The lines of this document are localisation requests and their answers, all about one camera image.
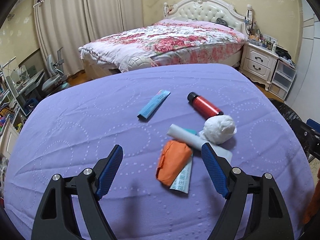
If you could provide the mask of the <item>white plastic drawer unit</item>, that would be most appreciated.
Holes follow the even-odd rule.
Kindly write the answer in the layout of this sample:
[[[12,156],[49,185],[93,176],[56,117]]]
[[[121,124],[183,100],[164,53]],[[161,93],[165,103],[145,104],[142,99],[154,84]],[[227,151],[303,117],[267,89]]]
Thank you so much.
[[[270,93],[285,101],[296,77],[295,67],[283,58],[277,60],[271,84]]]

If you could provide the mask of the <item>blue paper packet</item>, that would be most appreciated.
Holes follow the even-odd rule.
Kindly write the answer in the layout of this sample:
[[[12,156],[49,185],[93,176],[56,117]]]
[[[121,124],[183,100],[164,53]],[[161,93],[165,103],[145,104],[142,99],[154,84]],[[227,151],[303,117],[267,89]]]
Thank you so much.
[[[168,90],[160,90],[138,113],[137,117],[147,120],[160,104],[170,95]]]

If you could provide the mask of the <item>orange crumpled wrapper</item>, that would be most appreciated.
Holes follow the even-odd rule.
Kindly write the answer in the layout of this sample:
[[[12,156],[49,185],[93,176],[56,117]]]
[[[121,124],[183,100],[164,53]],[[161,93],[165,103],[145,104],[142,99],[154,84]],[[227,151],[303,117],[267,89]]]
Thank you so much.
[[[156,169],[156,179],[170,187],[191,157],[191,148],[176,140],[169,140],[163,147]]]

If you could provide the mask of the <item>bed with white headboard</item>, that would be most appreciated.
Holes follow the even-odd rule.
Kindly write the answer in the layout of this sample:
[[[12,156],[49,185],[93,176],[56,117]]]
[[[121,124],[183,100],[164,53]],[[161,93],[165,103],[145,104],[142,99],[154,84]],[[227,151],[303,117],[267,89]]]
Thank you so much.
[[[165,3],[163,5],[163,11],[163,20],[212,22],[243,33],[247,40],[247,34],[245,33],[245,16],[237,13],[231,4],[223,0],[182,0],[172,6]],[[240,62],[241,55],[242,48],[233,56],[219,63],[234,67]],[[81,62],[87,75],[92,79],[121,73],[117,69],[88,66],[83,63],[82,59]]]

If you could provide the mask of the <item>white sliding wardrobe door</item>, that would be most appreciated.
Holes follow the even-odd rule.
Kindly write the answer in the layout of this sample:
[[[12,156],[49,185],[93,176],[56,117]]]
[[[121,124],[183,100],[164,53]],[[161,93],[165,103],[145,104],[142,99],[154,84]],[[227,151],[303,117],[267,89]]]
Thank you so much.
[[[319,19],[306,0],[302,2],[303,32],[297,74],[285,103],[302,120],[319,122]]]

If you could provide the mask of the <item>floral pink bedspread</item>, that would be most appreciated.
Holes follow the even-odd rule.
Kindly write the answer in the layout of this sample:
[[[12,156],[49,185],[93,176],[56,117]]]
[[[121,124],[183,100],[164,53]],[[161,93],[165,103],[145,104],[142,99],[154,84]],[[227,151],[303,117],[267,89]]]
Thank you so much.
[[[79,47],[79,53],[88,66],[125,73],[173,64],[219,63],[245,42],[243,33],[220,24],[161,20],[102,37]]]

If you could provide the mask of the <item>white nightstand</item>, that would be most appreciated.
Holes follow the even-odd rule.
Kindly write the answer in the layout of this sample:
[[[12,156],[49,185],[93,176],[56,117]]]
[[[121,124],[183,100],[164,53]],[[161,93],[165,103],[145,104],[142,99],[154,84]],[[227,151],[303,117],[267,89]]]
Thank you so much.
[[[246,42],[239,72],[268,91],[279,56],[266,48]]]

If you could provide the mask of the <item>black trash bin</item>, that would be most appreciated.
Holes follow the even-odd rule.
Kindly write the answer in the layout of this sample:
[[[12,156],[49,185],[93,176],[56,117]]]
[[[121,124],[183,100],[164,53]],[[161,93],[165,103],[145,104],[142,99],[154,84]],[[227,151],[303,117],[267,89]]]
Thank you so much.
[[[290,126],[292,126],[293,121],[296,119],[301,121],[299,115],[285,103],[276,99],[270,99],[270,101]]]

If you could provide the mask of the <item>grey office chair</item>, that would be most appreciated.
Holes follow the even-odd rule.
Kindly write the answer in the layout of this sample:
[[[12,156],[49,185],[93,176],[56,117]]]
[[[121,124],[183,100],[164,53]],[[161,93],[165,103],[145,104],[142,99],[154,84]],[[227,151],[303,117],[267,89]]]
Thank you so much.
[[[57,51],[57,62],[53,62],[52,55],[47,56],[46,70],[49,74],[49,79],[42,85],[42,91],[46,96],[53,95],[62,90],[69,88],[71,85],[67,82],[67,75],[64,72],[61,47]]]

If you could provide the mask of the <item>purple table cloth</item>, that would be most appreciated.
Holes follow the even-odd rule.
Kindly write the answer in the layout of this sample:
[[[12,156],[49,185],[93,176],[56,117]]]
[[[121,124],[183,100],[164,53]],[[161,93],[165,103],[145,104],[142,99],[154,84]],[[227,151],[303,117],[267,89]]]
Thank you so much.
[[[170,95],[147,120],[139,111],[160,91]],[[200,131],[204,118],[189,105],[195,92],[235,121],[223,147],[232,166],[276,180],[295,237],[314,192],[305,153],[270,100],[246,77],[221,64],[134,70],[96,79],[42,100],[24,124],[4,185],[5,210],[21,235],[31,238],[42,195],[53,175],[71,177],[93,167],[114,145],[124,151],[100,206],[118,239],[207,239],[225,203],[198,152],[188,194],[164,188],[156,168],[172,124]]]

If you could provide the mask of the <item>white rolled paper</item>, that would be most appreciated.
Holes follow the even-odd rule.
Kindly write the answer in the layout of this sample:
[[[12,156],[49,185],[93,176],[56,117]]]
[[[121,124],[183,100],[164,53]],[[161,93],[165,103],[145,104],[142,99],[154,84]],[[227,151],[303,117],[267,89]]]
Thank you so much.
[[[204,145],[205,143],[209,143],[212,149],[219,157],[224,157],[229,163],[231,163],[233,154],[229,150],[226,150],[220,146],[212,144],[211,142],[203,140],[198,135],[194,135],[175,124],[172,124],[169,127],[167,135],[199,151],[201,151],[202,145]]]

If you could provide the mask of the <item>white printed sachet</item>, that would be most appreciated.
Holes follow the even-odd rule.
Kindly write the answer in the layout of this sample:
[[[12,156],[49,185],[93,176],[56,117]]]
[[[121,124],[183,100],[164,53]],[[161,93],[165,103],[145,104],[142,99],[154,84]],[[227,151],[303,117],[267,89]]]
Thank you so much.
[[[191,155],[185,167],[181,170],[181,172],[178,174],[178,176],[170,186],[171,190],[180,191],[185,194],[189,193],[192,165],[193,155]]]

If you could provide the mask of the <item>white crumpled tissue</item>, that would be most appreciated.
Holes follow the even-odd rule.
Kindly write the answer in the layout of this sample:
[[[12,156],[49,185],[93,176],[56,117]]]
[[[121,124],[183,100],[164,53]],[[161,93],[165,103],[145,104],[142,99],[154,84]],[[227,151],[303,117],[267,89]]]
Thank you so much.
[[[210,117],[204,123],[199,136],[215,145],[220,145],[231,139],[237,133],[233,118],[229,115]]]

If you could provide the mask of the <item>red bottle black cap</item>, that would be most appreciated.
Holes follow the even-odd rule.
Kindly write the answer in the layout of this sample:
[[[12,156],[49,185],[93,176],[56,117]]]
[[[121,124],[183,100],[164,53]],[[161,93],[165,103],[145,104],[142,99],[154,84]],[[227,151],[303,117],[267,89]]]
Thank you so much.
[[[214,116],[224,115],[221,109],[199,94],[190,92],[187,99],[189,104],[206,120]]]

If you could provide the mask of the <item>beige curtains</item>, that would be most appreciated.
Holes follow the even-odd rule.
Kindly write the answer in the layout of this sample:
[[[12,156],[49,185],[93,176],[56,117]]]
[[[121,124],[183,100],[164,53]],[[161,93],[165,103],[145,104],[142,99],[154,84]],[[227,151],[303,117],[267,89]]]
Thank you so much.
[[[67,76],[83,69],[79,47],[143,26],[142,0],[34,0],[37,38],[44,59],[61,49]]]

